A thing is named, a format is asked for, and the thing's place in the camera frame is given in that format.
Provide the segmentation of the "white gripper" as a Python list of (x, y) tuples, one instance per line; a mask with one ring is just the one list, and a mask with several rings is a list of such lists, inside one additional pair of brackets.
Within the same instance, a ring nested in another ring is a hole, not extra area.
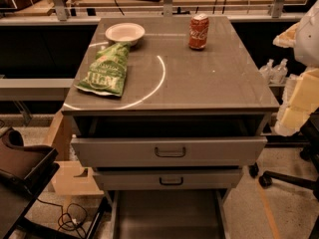
[[(281, 48), (293, 48), (299, 24), (295, 23), (283, 33), (277, 35), (273, 44)], [(319, 108), (319, 68), (308, 68), (297, 78), (289, 107), (306, 112), (315, 112)]]

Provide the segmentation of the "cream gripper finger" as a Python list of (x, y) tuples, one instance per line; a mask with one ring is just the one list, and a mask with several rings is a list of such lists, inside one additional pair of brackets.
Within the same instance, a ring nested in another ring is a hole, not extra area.
[(298, 132), (309, 118), (310, 115), (303, 111), (282, 106), (277, 114), (274, 130), (279, 135), (291, 136)]

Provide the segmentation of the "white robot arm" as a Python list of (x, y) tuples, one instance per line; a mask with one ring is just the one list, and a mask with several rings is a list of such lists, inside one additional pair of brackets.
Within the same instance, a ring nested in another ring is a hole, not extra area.
[(287, 80), (276, 117), (275, 131), (290, 136), (319, 108), (319, 1), (298, 23), (276, 36), (273, 44), (292, 48), (295, 60), (306, 66), (300, 76)]

